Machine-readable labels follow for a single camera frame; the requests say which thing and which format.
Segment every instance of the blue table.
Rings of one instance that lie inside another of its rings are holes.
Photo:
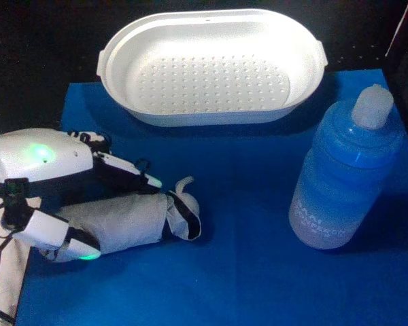
[[[193,175],[203,235],[68,264],[33,250],[17,325],[408,325],[408,139],[348,246],[316,251],[288,223],[315,125],[374,83],[386,86],[379,70],[326,75],[276,122],[169,129],[137,121],[101,84],[71,84],[63,130],[111,134],[113,153],[150,159],[165,189]]]

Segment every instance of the blue water bottle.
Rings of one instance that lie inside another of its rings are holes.
[[[347,243],[381,192],[403,138],[393,97],[379,85],[326,112],[307,153],[290,205],[294,233],[306,245]]]

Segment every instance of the robotic hand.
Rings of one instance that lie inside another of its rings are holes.
[[[135,198],[135,202],[151,204],[155,198],[148,196],[161,195],[157,193],[162,183],[146,173],[149,162],[140,160],[134,165],[117,158],[110,153],[110,145],[107,137],[95,132],[65,133],[35,128],[0,135],[0,197],[3,199],[0,209],[4,209],[2,227],[11,232],[10,236],[41,249],[50,260],[94,259],[102,253],[112,252],[106,250],[106,237],[97,233],[96,228],[87,227],[82,219],[80,223],[70,223],[69,219],[47,214],[27,204],[27,198],[42,197],[52,192],[59,194],[79,184],[88,175],[123,192],[137,192],[131,195],[141,196]],[[138,166],[142,163],[146,165],[139,170]],[[164,227],[164,231],[169,229],[171,234],[193,240],[201,233],[201,222],[196,200],[188,196],[181,191],[178,195],[172,193],[169,198],[166,196],[167,202],[172,205],[167,207],[170,213],[166,214],[165,224],[169,227]],[[194,208],[189,209],[187,202],[193,202]],[[89,206],[74,206],[68,210],[68,214],[88,211],[88,207],[91,207],[90,203]],[[100,223],[103,223],[102,218],[99,216]],[[146,243],[151,242],[155,240],[149,239]]]

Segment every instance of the bottle lid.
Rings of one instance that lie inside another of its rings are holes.
[[[380,129],[386,123],[393,102],[391,93],[380,85],[365,88],[352,110],[352,119],[361,128]]]

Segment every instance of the white floor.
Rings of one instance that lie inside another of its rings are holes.
[[[39,198],[29,200],[31,206],[39,206]],[[0,310],[15,316],[18,298],[26,269],[29,246],[17,240],[11,241],[3,250],[0,267]]]

